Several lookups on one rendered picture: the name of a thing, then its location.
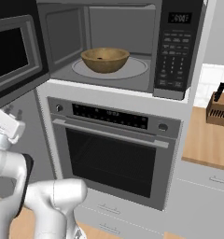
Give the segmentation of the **wooden bowl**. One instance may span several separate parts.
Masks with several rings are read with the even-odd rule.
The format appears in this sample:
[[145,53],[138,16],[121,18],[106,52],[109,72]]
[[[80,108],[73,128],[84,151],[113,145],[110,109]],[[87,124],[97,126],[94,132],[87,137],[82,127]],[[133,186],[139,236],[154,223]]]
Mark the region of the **wooden bowl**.
[[119,71],[128,61],[130,52],[125,49],[97,48],[87,49],[80,56],[93,72],[108,74]]

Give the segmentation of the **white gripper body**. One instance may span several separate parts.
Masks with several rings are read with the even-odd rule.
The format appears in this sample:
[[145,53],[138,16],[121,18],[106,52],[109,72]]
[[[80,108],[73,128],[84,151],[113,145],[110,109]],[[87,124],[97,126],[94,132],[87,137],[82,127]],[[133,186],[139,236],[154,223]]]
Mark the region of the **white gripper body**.
[[7,114],[0,109],[0,134],[9,139],[20,138],[24,132],[25,123],[17,120],[12,114]]

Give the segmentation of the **grey built-in oven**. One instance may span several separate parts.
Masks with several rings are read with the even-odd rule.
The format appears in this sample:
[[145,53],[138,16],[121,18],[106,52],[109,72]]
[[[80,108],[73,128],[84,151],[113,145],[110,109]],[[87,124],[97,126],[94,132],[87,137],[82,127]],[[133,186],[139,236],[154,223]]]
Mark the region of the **grey built-in oven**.
[[163,210],[181,121],[50,97],[63,177]]

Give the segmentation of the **grey drawer front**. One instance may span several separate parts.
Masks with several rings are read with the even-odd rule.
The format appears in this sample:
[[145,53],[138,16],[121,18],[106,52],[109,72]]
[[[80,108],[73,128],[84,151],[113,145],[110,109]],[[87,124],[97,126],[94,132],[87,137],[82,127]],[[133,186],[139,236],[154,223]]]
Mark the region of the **grey drawer front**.
[[[76,220],[92,226],[98,230],[108,232],[121,239],[163,239],[161,232],[152,231],[145,227],[133,224],[129,221],[109,216],[105,213],[97,212],[94,209],[79,206],[75,209]],[[117,228],[120,234],[114,234],[100,228],[99,224],[106,223],[111,228]]]
[[193,162],[182,161],[179,166],[178,178],[199,186],[224,191],[224,184],[211,181],[209,177],[215,176],[224,180],[224,171]]
[[[120,215],[100,209],[97,207],[98,204],[106,204],[111,208],[116,207],[120,211]],[[87,198],[82,205],[142,225],[161,223],[163,218],[162,211],[93,189],[88,189]]]

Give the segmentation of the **grey cupboard door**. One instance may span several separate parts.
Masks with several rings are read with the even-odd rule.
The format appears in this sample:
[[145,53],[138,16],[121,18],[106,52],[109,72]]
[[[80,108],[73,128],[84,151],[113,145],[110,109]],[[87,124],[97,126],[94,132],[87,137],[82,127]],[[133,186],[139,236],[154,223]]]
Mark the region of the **grey cupboard door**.
[[171,187],[164,230],[186,239],[224,239],[224,190],[177,179]]

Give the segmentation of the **black microwave door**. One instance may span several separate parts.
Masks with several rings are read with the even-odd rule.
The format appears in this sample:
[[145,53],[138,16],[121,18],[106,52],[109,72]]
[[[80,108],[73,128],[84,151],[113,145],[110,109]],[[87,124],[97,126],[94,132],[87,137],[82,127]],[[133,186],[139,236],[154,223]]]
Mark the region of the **black microwave door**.
[[0,107],[48,79],[36,0],[0,0]]

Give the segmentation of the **white tall appliance cabinet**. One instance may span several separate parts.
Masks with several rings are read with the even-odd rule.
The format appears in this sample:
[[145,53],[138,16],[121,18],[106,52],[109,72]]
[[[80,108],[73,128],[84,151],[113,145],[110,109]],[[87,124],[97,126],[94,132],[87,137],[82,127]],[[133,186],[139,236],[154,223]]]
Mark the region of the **white tall appliance cabinet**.
[[203,0],[203,3],[206,5],[206,11],[197,58],[194,65],[194,72],[192,75],[191,85],[186,90],[185,97],[182,100],[158,97],[151,92],[131,91],[55,79],[52,78],[50,74],[48,81],[42,84],[36,91],[49,143],[52,168],[56,177],[59,179],[65,178],[63,177],[62,169],[59,163],[58,150],[50,119],[48,104],[48,99],[50,97],[181,121],[179,138],[176,142],[174,160],[172,163],[171,174],[169,176],[169,189],[166,193],[165,207],[161,210],[163,213],[162,221],[161,223],[146,225],[134,223],[147,229],[151,229],[152,231],[161,232],[162,234],[165,232],[164,226],[166,224],[166,207],[171,187],[175,182],[175,174],[182,156],[183,146],[185,144],[187,129],[189,126],[189,117],[194,102],[200,71],[202,69],[206,43],[212,19],[214,17],[217,0]]

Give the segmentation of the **wooden knife block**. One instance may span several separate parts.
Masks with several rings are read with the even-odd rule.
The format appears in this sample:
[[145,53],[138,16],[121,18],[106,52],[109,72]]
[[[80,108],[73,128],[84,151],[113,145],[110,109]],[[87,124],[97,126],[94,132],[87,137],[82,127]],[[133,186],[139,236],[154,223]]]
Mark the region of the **wooden knife block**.
[[224,126],[224,92],[221,93],[217,101],[215,101],[215,93],[213,92],[206,108],[206,122]]

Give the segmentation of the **black and grey microwave oven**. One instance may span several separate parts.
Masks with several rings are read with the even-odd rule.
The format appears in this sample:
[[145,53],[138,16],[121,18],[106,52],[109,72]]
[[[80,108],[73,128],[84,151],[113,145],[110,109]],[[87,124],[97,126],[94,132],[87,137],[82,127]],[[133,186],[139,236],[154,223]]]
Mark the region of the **black and grey microwave oven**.
[[[52,78],[182,100],[203,30],[203,0],[36,0]],[[72,69],[87,49],[126,49],[148,70],[99,79]]]

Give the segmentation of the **black glass oven door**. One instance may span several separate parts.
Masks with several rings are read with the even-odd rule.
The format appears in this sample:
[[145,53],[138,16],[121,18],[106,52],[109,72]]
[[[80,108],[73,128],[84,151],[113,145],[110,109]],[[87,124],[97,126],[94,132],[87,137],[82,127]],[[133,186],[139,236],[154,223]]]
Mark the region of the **black glass oven door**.
[[141,134],[76,120],[66,121],[137,139],[167,142],[155,148],[97,134],[84,133],[52,122],[59,163],[64,178],[80,178],[91,189],[157,210],[165,207],[173,142],[155,134]]

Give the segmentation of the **grey microwave turntable plate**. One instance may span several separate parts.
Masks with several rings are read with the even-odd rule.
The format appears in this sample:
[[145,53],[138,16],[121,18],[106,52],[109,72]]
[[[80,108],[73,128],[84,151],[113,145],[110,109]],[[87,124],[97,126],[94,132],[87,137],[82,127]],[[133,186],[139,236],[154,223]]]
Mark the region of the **grey microwave turntable plate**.
[[72,69],[79,75],[83,77],[91,78],[105,78],[105,79],[123,79],[130,77],[137,77],[144,74],[148,70],[148,65],[140,60],[133,57],[130,57],[126,64],[124,64],[120,70],[114,73],[96,73],[84,64],[82,60],[77,60],[72,64]]

